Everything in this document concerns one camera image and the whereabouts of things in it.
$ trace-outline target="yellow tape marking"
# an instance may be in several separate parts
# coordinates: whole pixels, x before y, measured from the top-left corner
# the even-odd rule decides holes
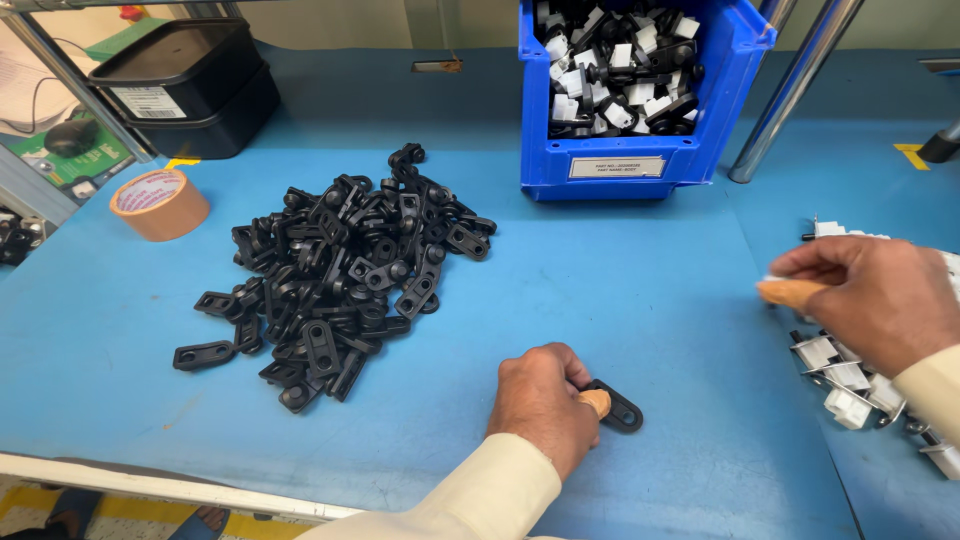
[[[908,160],[913,163],[914,167],[917,167],[918,171],[928,171],[930,167],[926,165],[926,162],[920,159],[920,156],[917,156],[917,151],[923,148],[922,144],[895,144],[894,148],[903,152]]]
[[[14,506],[49,512],[54,508],[59,496],[60,491],[27,486],[13,487],[0,500],[0,519],[3,519]],[[106,496],[100,501],[93,515],[100,518],[180,524],[196,510],[197,506],[193,504],[161,503]],[[313,526],[280,521],[257,521],[251,516],[233,513],[227,520],[224,534],[251,540],[292,540],[311,528]]]
[[[181,160],[180,158],[173,158],[167,163],[167,166],[163,167],[164,169],[172,169],[177,165],[196,165],[200,160]]]

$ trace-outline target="chrome pole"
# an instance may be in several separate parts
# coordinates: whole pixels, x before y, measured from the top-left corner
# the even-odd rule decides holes
[[[113,136],[130,151],[137,161],[146,163],[156,156],[140,142],[136,135],[127,130],[123,121],[108,103],[97,92],[90,88],[86,74],[70,60],[70,57],[60,49],[36,20],[27,13],[11,13],[5,15],[3,21],[20,38],[37,58],[42,61],[60,81],[73,92],[73,95],[84,104],[86,110],[93,114]]]
[[[786,26],[786,19],[790,18],[796,5],[797,0],[763,0],[758,11],[779,33]]]
[[[240,8],[236,2],[221,2],[220,7],[224,9],[224,13],[228,17],[243,18],[243,14],[240,13]]]
[[[728,175],[731,180],[746,184],[753,179],[756,168],[780,133],[783,122],[800,102],[800,98],[804,97],[806,89],[850,26],[861,4],[863,0],[827,0],[824,4],[797,51],[797,56],[790,63],[786,75],[774,92],[774,97],[756,122],[747,143],[743,145],[743,150]]]

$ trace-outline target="cream shirt sleeve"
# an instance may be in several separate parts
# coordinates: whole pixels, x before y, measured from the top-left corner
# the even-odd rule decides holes
[[[412,509],[356,514],[310,529],[298,540],[520,540],[560,487],[557,470],[537,447],[498,433]]]
[[[894,385],[911,412],[949,442],[960,444],[960,345],[948,347],[903,370]]]

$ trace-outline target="container label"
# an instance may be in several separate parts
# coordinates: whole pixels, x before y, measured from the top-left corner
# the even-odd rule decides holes
[[[570,178],[598,176],[660,176],[666,160],[646,158],[574,158]]]
[[[186,118],[163,86],[111,88],[137,118]]]

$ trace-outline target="brown tape roll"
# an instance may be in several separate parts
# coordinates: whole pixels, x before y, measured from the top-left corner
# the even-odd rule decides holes
[[[210,214],[210,204],[181,171],[163,169],[117,189],[110,210],[144,238],[165,242],[196,229]]]

